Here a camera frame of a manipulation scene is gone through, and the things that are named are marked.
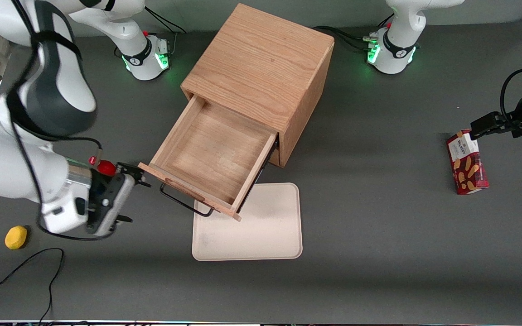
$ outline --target wooden cabinet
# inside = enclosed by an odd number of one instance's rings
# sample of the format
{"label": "wooden cabinet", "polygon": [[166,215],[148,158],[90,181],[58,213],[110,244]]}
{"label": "wooden cabinet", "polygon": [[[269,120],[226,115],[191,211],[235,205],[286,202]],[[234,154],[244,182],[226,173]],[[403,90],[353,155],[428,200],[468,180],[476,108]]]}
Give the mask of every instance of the wooden cabinet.
{"label": "wooden cabinet", "polygon": [[149,165],[240,220],[269,159],[284,167],[323,91],[334,39],[238,4],[181,88],[189,103]]}

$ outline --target black cable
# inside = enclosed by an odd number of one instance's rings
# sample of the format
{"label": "black cable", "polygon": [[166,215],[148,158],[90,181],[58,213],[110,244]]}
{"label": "black cable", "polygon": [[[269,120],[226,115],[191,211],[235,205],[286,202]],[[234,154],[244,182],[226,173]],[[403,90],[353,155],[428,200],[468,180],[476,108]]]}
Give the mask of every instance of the black cable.
{"label": "black cable", "polygon": [[29,256],[29,258],[27,258],[26,260],[24,260],[21,264],[19,264],[19,266],[17,266],[14,270],[12,270],[11,273],[8,274],[8,276],[6,276],[3,280],[1,280],[0,282],[0,285],[2,285],[3,283],[5,283],[10,277],[13,276],[13,274],[15,274],[15,272],[17,272],[17,270],[19,270],[21,267],[23,267],[23,265],[27,264],[27,262],[29,262],[32,258],[34,258],[35,256],[37,256],[38,254],[41,254],[42,252],[46,252],[48,250],[60,250],[60,252],[62,253],[62,256],[60,256],[60,264],[58,265],[58,270],[56,270],[56,274],[54,274],[52,280],[49,282],[49,285],[48,285],[48,293],[49,293],[49,302],[48,302],[48,308],[45,310],[45,313],[43,313],[42,317],[39,319],[39,324],[41,324],[43,318],[45,317],[46,314],[48,314],[49,310],[52,309],[52,284],[53,282],[56,280],[56,278],[58,277],[58,274],[60,274],[60,270],[62,270],[62,266],[64,266],[64,257],[65,257],[65,252],[62,248],[47,248],[47,249],[42,249],[38,252],[36,252],[35,254],[32,254],[31,256]]}
{"label": "black cable", "polygon": [[357,45],[355,45],[355,44],[350,42],[350,40],[363,42],[361,37],[356,37],[354,35],[348,34],[348,33],[344,32],[344,31],[342,31],[341,29],[336,29],[335,27],[323,26],[323,25],[315,26],[315,27],[313,27],[313,29],[324,29],[326,31],[331,31],[332,33],[334,33],[334,35],[339,37],[346,44],[348,44],[349,46],[352,46],[352,48],[358,49],[358,50],[369,50],[367,48],[361,48],[360,46],[357,46]]}
{"label": "black cable", "polygon": [[184,28],[178,26],[177,24],[174,24],[172,21],[166,19],[165,17],[162,17],[162,16],[159,15],[158,13],[154,12],[154,10],[152,10],[151,8],[148,8],[147,6],[145,6],[145,9],[146,9],[147,12],[153,14],[153,16],[156,15],[156,16],[160,17],[162,20],[166,21],[166,23],[169,23],[169,24],[171,24],[172,26],[177,27],[177,28],[180,29],[183,33],[185,33],[185,34],[187,33],[187,31],[185,31]]}
{"label": "black cable", "polygon": [[[29,57],[29,62],[25,66],[25,69],[23,70],[23,72],[21,74],[21,77],[13,84],[13,86],[11,88],[12,91],[17,91],[17,90],[19,90],[21,85],[23,85],[23,83],[25,83],[25,81],[27,80],[27,75],[29,75],[29,71],[31,70],[31,67],[35,64],[35,58],[37,57],[37,49],[39,48],[39,44],[34,43],[34,41],[33,41],[34,40],[33,35],[35,35],[35,31],[34,31],[33,25],[31,24],[31,21],[29,20],[29,18],[27,16],[27,12],[25,12],[25,9],[19,3],[19,0],[12,0],[12,2],[13,2],[13,5],[15,6],[17,12],[21,16],[21,19],[23,20],[23,23],[27,27],[27,30],[29,31],[29,35],[30,35],[31,40],[32,40],[31,56]],[[10,114],[9,114],[9,120],[10,120],[10,123],[11,123],[11,126],[12,126],[13,134],[15,136],[17,147],[19,147],[19,150],[21,152],[21,156],[23,157],[23,160],[25,161],[25,165],[27,165],[27,169],[29,170],[29,174],[31,175],[31,180],[34,183],[34,187],[35,187],[35,190],[36,190],[36,193],[37,193],[37,196],[38,196],[38,201],[39,201],[39,203],[38,203],[38,213],[37,213],[37,217],[35,218],[35,224],[37,225],[38,229],[40,229],[41,231],[43,231],[47,235],[52,235],[54,237],[58,237],[58,238],[62,238],[62,239],[68,239],[68,240],[97,241],[97,240],[103,240],[103,239],[106,239],[107,237],[110,237],[114,233],[114,231],[108,233],[107,235],[102,235],[100,237],[81,238],[81,237],[71,237],[69,235],[58,235],[56,233],[52,233],[52,232],[48,231],[42,225],[42,218],[43,218],[42,208],[43,208],[44,198],[42,196],[41,186],[39,185],[39,181],[37,179],[37,176],[35,175],[35,170],[33,168],[31,160],[29,159],[29,156],[27,155],[27,151],[25,150],[25,147],[23,146],[23,142],[21,142],[21,137],[19,136],[19,133],[17,132],[16,124],[19,124],[19,123],[13,117],[13,115],[11,114],[11,111],[10,111]],[[31,134],[34,134],[38,138],[42,138],[44,140],[52,140],[52,141],[53,140],[86,140],[86,141],[89,141],[89,142],[96,143],[96,145],[98,146],[99,150],[102,149],[102,144],[100,144],[100,142],[98,140],[94,139],[94,138],[89,138],[89,137],[62,137],[62,136],[60,136],[60,137],[58,137],[58,136],[49,137],[49,136],[37,134],[35,132],[31,132],[30,130],[27,130],[27,131],[30,132]]]}
{"label": "black cable", "polygon": [[122,57],[122,51],[120,51],[120,55],[116,53],[116,51],[118,51],[118,46],[114,46],[114,56],[116,58],[120,58]]}
{"label": "black cable", "polygon": [[507,122],[511,122],[511,120],[509,119],[509,116],[507,115],[507,111],[505,109],[505,93],[507,91],[507,86],[509,85],[509,82],[513,79],[513,77],[520,74],[521,72],[522,69],[519,69],[511,73],[503,83],[503,86],[501,87],[501,98],[499,99],[499,104],[501,106],[501,113],[503,114],[503,117],[505,117],[505,120],[507,120]]}
{"label": "black cable", "polygon": [[386,17],[385,20],[381,21],[377,26],[382,27],[384,24],[386,24],[387,21],[390,20],[390,18],[394,17],[394,13],[392,13],[390,16]]}
{"label": "black cable", "polygon": [[164,27],[167,27],[168,30],[169,30],[171,33],[175,33],[175,31],[173,31],[172,28],[171,28],[170,26],[166,25],[166,23],[165,23],[164,21],[160,20],[160,18],[158,18],[158,17],[157,17],[153,12],[150,12],[150,11],[149,11],[149,14],[151,14],[151,15],[154,17],[154,19],[156,19],[159,23],[161,23],[162,25],[164,25]]}
{"label": "black cable", "polygon": [[357,37],[357,36],[348,34],[348,33],[344,32],[344,31],[342,31],[341,29],[336,29],[335,27],[331,27],[331,26],[320,25],[320,26],[313,27],[313,29],[325,29],[327,31],[332,31],[332,32],[336,33],[337,35],[342,35],[342,36],[345,36],[345,37],[350,38],[350,39],[356,39],[356,40],[359,40],[359,41],[362,40],[361,37]]}
{"label": "black cable", "polygon": [[174,33],[174,41],[172,42],[172,50],[168,51],[169,55],[172,55],[174,54],[174,52],[176,51],[176,38],[178,37],[179,33]]}

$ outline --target gray table surface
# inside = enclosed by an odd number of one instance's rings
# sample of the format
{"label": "gray table surface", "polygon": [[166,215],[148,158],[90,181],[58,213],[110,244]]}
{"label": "gray table surface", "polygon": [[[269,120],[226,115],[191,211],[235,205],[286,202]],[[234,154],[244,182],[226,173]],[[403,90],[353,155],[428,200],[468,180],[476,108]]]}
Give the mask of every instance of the gray table surface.
{"label": "gray table surface", "polygon": [[[103,142],[106,159],[151,159],[187,103],[180,83],[213,36],[179,35],[171,70],[149,82],[129,75],[108,38],[77,40],[99,107],[85,135]],[[4,247],[4,235],[33,225],[36,205],[0,198],[0,279],[60,246],[67,256],[52,318],[522,325],[522,139],[480,140],[491,188],[470,196],[455,194],[445,147],[498,109],[501,83],[522,68],[522,21],[431,26],[420,43],[403,73],[385,76],[337,42],[288,165],[261,176],[299,186],[300,258],[197,262],[191,213],[157,187],[137,187],[122,211],[135,221],[113,237],[79,243],[35,231],[19,251]],[[518,76],[508,107],[521,96]],[[56,151],[94,153],[83,143]],[[0,287],[0,318],[39,318],[57,262],[50,252]]]}

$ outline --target plastic tray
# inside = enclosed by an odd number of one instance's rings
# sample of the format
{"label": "plastic tray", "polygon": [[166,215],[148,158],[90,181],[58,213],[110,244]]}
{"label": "plastic tray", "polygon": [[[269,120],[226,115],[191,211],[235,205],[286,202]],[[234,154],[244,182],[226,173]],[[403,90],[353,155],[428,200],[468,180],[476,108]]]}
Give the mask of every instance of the plastic tray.
{"label": "plastic tray", "polygon": [[[209,207],[195,201],[195,208]],[[199,261],[294,259],[303,250],[299,190],[292,183],[255,184],[240,222],[219,212],[194,214],[193,257]]]}

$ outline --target drawer handle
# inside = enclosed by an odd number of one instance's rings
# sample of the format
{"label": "drawer handle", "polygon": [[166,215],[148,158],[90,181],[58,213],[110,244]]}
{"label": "drawer handle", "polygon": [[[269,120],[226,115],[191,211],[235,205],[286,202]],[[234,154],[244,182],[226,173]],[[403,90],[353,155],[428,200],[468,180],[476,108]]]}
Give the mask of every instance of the drawer handle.
{"label": "drawer handle", "polygon": [[168,198],[174,200],[174,201],[177,202],[178,204],[181,204],[182,206],[184,206],[184,207],[190,209],[190,210],[193,211],[194,213],[197,213],[197,214],[199,214],[199,215],[201,215],[201,216],[203,216],[203,217],[209,217],[209,216],[211,216],[211,214],[213,213],[213,210],[214,210],[214,209],[212,209],[212,208],[209,210],[208,213],[201,213],[201,212],[199,212],[198,210],[192,208],[191,206],[188,206],[188,205],[185,204],[184,202],[181,202],[180,200],[174,198],[172,195],[167,194],[166,192],[164,192],[164,187],[165,187],[165,186],[166,186],[166,184],[164,184],[164,183],[162,184],[162,186],[160,186],[160,193],[163,194],[164,196],[167,196]]}

